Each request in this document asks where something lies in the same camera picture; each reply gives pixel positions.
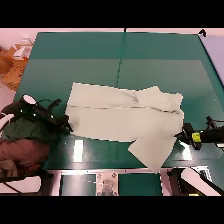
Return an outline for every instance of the yellow-green sticker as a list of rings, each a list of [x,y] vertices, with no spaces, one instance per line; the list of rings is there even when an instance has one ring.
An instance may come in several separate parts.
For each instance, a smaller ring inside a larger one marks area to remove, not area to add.
[[[194,142],[201,142],[200,133],[196,132],[192,134],[192,139]]]

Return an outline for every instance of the tabletop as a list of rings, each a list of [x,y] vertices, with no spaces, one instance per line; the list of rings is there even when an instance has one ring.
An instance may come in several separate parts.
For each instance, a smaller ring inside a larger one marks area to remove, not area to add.
[[[224,92],[198,35],[160,33],[38,33],[15,100],[60,98],[55,115],[63,115],[73,82],[126,89],[158,85],[181,93],[184,122],[206,127],[206,116],[223,119]],[[82,161],[73,158],[83,140]],[[143,168],[130,152],[131,143],[92,140],[61,134],[45,169]],[[222,150],[204,144],[200,151],[176,142],[163,167],[207,165]]]

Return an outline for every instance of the towel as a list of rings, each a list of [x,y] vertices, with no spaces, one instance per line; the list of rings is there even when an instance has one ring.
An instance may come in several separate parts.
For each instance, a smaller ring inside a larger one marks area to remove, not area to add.
[[[182,131],[182,95],[73,83],[66,114],[76,136],[133,142],[129,151],[157,173]]]

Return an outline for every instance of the black clamp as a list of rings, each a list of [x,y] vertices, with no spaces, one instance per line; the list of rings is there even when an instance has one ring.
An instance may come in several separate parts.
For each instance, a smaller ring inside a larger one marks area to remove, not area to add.
[[[203,37],[206,37],[206,31],[205,31],[205,29],[202,29],[198,34],[202,34]]]

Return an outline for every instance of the brown cloth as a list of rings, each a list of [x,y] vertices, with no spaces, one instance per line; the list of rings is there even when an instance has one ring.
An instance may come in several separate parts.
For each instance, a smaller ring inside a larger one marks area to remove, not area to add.
[[[13,160],[16,165],[31,167],[47,159],[50,147],[37,140],[0,138],[0,161]]]
[[[0,161],[0,177],[18,177],[16,165],[12,160]]]

